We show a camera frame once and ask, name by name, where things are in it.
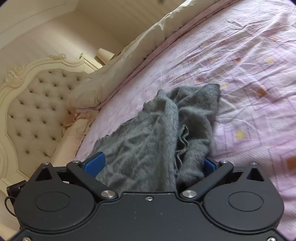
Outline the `grey argyle knit sweater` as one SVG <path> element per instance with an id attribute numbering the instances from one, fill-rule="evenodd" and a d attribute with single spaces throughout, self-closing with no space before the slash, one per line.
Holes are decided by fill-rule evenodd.
<path id="1" fill-rule="evenodd" d="M 123 192 L 184 190 L 204 178 L 220 86 L 180 86 L 159 90 L 135 118 L 96 141 L 106 156 L 97 180 Z"/>

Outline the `beige pillow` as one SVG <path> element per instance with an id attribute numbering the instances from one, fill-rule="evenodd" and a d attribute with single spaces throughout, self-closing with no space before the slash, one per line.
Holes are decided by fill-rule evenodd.
<path id="1" fill-rule="evenodd" d="M 63 137 L 51 159 L 53 166 L 66 166 L 67 163 L 75 160 L 79 147 L 98 113 L 98 110 L 77 113 L 76 121 L 63 127 Z"/>

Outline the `beige duvet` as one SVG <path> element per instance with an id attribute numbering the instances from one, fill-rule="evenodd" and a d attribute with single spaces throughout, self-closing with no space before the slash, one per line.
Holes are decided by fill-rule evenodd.
<path id="1" fill-rule="evenodd" d="M 118 90 L 192 27 L 232 1 L 185 1 L 141 33 L 121 53 L 88 74 L 71 92 L 68 105 L 75 109 L 100 109 Z"/>

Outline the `tufted beige headboard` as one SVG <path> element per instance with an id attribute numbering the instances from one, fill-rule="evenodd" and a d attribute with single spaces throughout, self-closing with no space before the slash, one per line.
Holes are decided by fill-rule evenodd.
<path id="1" fill-rule="evenodd" d="M 100 68 L 85 53 L 76 61 L 51 55 L 11 68 L 1 84 L 1 194 L 51 163 L 63 127 L 77 111 L 69 94 L 83 77 Z"/>

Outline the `cream bedside lamp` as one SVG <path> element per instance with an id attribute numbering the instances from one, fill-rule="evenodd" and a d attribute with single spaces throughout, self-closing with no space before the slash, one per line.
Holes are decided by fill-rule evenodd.
<path id="1" fill-rule="evenodd" d="M 100 48 L 96 52 L 95 59 L 105 65 L 108 62 L 110 62 L 114 56 L 115 56 L 114 53 L 112 53 L 106 49 Z"/>

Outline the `pink patterned bed sheet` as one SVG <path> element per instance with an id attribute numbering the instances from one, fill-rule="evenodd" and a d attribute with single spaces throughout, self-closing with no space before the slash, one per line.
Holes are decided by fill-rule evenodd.
<path id="1" fill-rule="evenodd" d="M 158 90 L 220 85 L 212 156 L 258 162 L 295 214 L 295 5 L 237 1 L 182 35 L 100 111 L 77 157 L 133 118 Z"/>

